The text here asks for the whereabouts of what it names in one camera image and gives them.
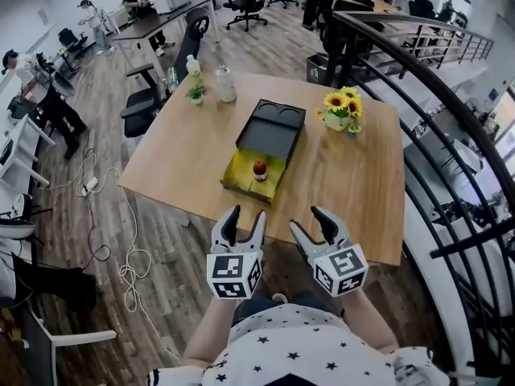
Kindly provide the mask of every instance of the star-patterned shirt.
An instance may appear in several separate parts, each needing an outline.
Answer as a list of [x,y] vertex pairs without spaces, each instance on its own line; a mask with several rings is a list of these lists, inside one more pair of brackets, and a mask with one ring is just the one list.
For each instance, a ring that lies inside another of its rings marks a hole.
[[228,346],[207,369],[154,370],[159,386],[447,386],[425,347],[383,355],[334,314],[285,304],[254,314],[231,329]]

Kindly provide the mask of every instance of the metal railing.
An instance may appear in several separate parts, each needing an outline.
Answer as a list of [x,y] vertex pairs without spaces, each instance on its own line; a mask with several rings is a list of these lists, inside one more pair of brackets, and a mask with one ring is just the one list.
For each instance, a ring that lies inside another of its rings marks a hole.
[[[381,24],[383,35],[414,55],[427,67],[487,59],[493,40],[482,35],[429,18],[405,14],[349,11],[346,15],[367,24]],[[380,47],[366,52],[369,61],[388,76],[404,76],[404,68]]]
[[[417,136],[402,119],[400,120],[402,132],[410,141],[410,145],[405,148],[406,194],[417,208],[422,224],[429,229],[435,241],[437,248],[431,252],[431,257],[445,260],[462,302],[474,352],[474,361],[470,364],[481,376],[498,376],[515,367],[515,285],[509,250],[505,242],[506,234],[513,233],[515,229],[515,219],[509,216],[508,219],[498,221],[496,207],[485,197],[472,173],[472,168],[464,162],[451,140],[433,118],[402,89],[398,79],[390,78],[387,72],[381,70],[381,64],[374,65],[370,61],[370,53],[363,51],[363,42],[389,56],[401,66],[402,72],[410,73],[441,101],[463,134],[475,143],[485,166],[488,165],[495,175],[501,188],[499,194],[503,195],[510,213],[515,212],[515,183],[472,111],[424,64],[423,60],[429,59],[428,55],[417,56],[420,54],[417,51],[422,50],[419,42],[424,36],[423,29],[441,26],[442,23],[423,19],[424,23],[418,25],[418,33],[412,36],[415,43],[411,47],[403,47],[392,41],[393,35],[381,33],[363,23],[391,20],[390,16],[391,14],[369,12],[333,14],[333,22],[328,26],[333,28],[332,36],[337,43],[329,53],[324,84],[335,87],[357,85],[373,99],[381,101],[371,88],[373,84],[367,84],[361,79],[363,71],[366,70],[397,93],[427,126],[427,135],[431,136],[430,142]],[[421,20],[405,17],[396,15],[394,20],[402,18],[403,21],[414,24]],[[488,57],[493,45],[492,40],[473,33],[467,33],[468,37],[458,35],[464,33],[458,27],[446,26],[446,30],[451,31],[452,35],[445,38],[448,41],[446,51],[439,57],[433,57],[438,59],[438,64],[445,63],[450,55],[449,50],[454,49],[455,45],[464,49],[460,56],[461,61],[467,59],[468,51],[474,52],[471,60]],[[461,189],[456,185],[454,178],[444,169],[445,165],[439,160],[441,153],[448,154],[463,172],[460,176],[467,180],[467,188],[475,194],[477,200],[473,205],[462,197]],[[435,184],[448,194],[445,202],[441,202],[435,193]],[[427,209],[424,201],[431,203],[432,210]],[[480,210],[480,218],[484,221],[483,227],[478,225],[477,210]],[[498,250],[495,253],[501,259],[499,262],[492,262],[492,247]]]

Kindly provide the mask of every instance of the sunflower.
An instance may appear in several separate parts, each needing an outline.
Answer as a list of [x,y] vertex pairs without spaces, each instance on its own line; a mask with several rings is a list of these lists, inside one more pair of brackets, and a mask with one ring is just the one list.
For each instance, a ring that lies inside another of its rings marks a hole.
[[361,101],[358,99],[349,99],[347,107],[350,117],[358,118],[363,114],[363,106],[361,105]]
[[348,132],[349,133],[356,134],[356,133],[359,133],[360,131],[361,131],[361,126],[360,125],[350,125],[348,127]]
[[348,97],[342,96],[342,94],[339,92],[334,92],[331,94],[327,94],[323,103],[332,112],[337,112],[338,110],[346,108],[348,105],[348,101]]
[[357,90],[354,87],[342,87],[340,93],[349,99],[360,99],[361,94],[357,94]]

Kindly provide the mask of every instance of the wooden floor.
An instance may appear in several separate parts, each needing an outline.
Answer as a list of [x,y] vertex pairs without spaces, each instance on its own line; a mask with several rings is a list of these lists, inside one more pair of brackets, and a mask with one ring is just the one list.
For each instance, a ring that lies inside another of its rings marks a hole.
[[[217,13],[220,23],[226,23],[234,15],[228,9]],[[322,50],[318,35],[301,28],[302,11],[294,5],[287,10],[279,4],[273,5],[262,11],[262,17],[269,20],[268,26],[252,24],[248,33],[243,31],[241,23],[230,31],[221,24],[219,44],[210,30],[200,49],[203,67],[212,70],[223,63],[234,70],[304,80],[306,57]],[[169,27],[165,34],[178,42],[181,40],[177,26]],[[177,47],[168,50],[163,63],[170,64],[178,50]],[[132,58],[135,64],[143,62],[135,47]],[[81,138],[81,146],[84,150],[95,149],[99,161],[94,174],[100,179],[111,166],[122,170],[138,144],[138,139],[124,138],[119,117],[126,98],[143,87],[138,80],[125,78],[126,71],[118,51],[110,57],[89,53],[73,81],[78,93],[70,103],[89,127],[89,132]],[[80,169],[81,153],[65,162],[62,137],[57,132],[52,137],[57,146],[42,147],[38,170],[55,186],[73,178]],[[84,266],[90,258],[88,203],[75,193],[75,187],[35,192],[36,203],[53,208],[52,213],[35,218],[37,235],[46,243],[38,248],[39,258],[45,263],[76,267]],[[136,246],[149,251],[153,261],[149,276],[137,283],[138,290],[165,344],[181,353],[211,297],[204,275],[212,225],[193,216],[191,226],[183,228],[144,198],[130,195],[129,199],[138,219]],[[93,261],[87,269],[97,279],[97,307],[89,315],[77,315],[67,310],[58,298],[42,296],[42,310],[49,331],[56,335],[108,329],[118,333],[117,339],[111,342],[68,347],[59,352],[60,370],[69,384],[141,385],[148,371],[172,366],[174,361],[161,347],[145,315],[140,310],[131,314],[124,307],[126,285],[118,270],[126,261],[134,225],[113,172],[103,192],[91,201],[97,225],[92,246],[105,243],[112,249],[109,261]],[[264,280],[269,291],[293,293],[311,285],[309,271],[293,246],[267,242],[265,258]],[[147,263],[144,255],[135,255],[131,260],[138,271],[144,271]],[[406,258],[398,268],[373,267],[366,292],[392,326],[401,345],[428,346],[435,351],[440,365],[451,366],[443,332]]]

